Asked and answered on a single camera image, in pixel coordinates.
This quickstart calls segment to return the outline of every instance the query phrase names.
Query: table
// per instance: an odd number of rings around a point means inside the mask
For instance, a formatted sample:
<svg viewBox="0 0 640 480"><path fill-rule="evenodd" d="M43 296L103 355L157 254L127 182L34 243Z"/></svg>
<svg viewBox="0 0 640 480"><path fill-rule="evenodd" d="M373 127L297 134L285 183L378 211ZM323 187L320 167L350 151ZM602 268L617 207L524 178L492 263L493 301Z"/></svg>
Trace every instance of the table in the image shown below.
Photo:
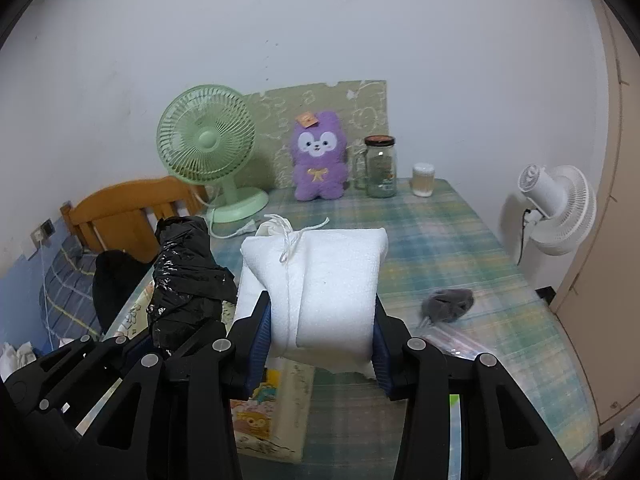
<svg viewBox="0 0 640 480"><path fill-rule="evenodd" d="M351 188L340 200L297 202L292 189L279 189L270 193L269 204L256 219L265 213L288 218L295 229L325 217L330 218L326 228L384 227L389 250L378 292L386 312L403 319L412 335L420 335L419 307L431 290L471 288L476 304L452 325L495 353L570 460L594 449L593 403L578 378L562 329L492 232L446 181L436 181L430 198L412 195L407 181L400 181L398 195L387 199L368 198ZM245 222L216 226L216 232L233 232ZM236 276L242 267L243 239L212 241L217 263ZM460 471L457 406L451 420L449 477L455 479ZM316 370L303 462L291 465L241 456L244 478L391 479L403 423L404 402L389 402L374 382L357 374Z"/></svg>

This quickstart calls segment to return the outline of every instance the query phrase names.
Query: plush toy face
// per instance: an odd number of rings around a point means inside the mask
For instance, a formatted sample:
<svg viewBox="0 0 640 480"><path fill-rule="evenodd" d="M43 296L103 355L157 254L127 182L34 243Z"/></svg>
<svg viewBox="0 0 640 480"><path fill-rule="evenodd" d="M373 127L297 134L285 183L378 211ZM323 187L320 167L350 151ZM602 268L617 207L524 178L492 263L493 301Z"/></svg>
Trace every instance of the plush toy face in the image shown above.
<svg viewBox="0 0 640 480"><path fill-rule="evenodd" d="M341 162L347 139L335 112L316 114L318 124L304 128L296 123L291 139L291 156L296 164Z"/></svg>

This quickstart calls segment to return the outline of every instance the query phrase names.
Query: black cord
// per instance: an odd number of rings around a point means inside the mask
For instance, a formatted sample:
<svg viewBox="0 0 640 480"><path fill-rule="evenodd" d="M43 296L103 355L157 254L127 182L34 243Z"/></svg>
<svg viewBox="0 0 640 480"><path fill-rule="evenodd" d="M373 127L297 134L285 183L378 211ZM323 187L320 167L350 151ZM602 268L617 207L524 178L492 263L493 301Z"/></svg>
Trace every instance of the black cord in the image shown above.
<svg viewBox="0 0 640 480"><path fill-rule="evenodd" d="M521 220L521 224L522 224L522 232L520 233L520 257L518 258L518 263L516 264L517 266L520 264L520 262L522 261L522 253L524 252L524 227L525 227L525 222L524 222L524 217L527 213L531 213L531 209L525 209L522 212L522 220Z"/></svg>

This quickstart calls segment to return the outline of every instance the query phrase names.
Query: blue wall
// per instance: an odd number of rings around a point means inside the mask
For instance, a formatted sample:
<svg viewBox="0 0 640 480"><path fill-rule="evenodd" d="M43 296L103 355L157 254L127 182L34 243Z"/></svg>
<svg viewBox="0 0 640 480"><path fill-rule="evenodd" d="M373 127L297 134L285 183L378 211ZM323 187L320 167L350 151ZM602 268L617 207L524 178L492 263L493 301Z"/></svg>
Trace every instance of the blue wall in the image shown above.
<svg viewBox="0 0 640 480"><path fill-rule="evenodd" d="M54 226L56 231L47 246L40 248L29 260L20 256L0 278L0 344L6 341L18 348L31 341L37 350L50 351L47 330L40 319L42 261L44 269L49 269L62 242L69 236L62 217Z"/></svg>

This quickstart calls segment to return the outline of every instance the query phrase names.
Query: plaid fabric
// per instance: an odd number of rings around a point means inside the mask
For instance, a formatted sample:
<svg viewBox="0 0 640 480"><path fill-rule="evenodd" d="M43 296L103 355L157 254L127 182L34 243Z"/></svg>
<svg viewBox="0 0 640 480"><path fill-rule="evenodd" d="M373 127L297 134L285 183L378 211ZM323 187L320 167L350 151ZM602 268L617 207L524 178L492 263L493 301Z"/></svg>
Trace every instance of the plaid fabric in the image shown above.
<svg viewBox="0 0 640 480"><path fill-rule="evenodd" d="M95 314L92 285L96 254L85 251L75 236L69 236L53 259L40 288L40 313L53 348L61 338L77 339L102 333Z"/></svg>
<svg viewBox="0 0 640 480"><path fill-rule="evenodd" d="M279 189L270 194L268 206L258 216L270 212L288 218L295 229L325 217L330 218L328 228L384 227L389 252L378 292L386 312L403 319L413 335L420 335L416 328L420 303L431 289L471 288L476 303L453 325L498 356L569 459L596 442L590 397L554 316L447 182L437 180L428 199L412 195L406 181L400 182L397 196L382 200L349 189L340 200L303 203L294 199L292 189ZM216 231L228 234L244 222L216 225ZM243 239L212 242L216 260L236 276L242 266ZM451 413L449 477L455 479L460 476L457 405ZM386 480L393 478L403 423L404 402L389 402L372 381L357 374L316 370L302 464L241 457L242 469L248 478ZM428 470L429 457L424 466Z"/></svg>

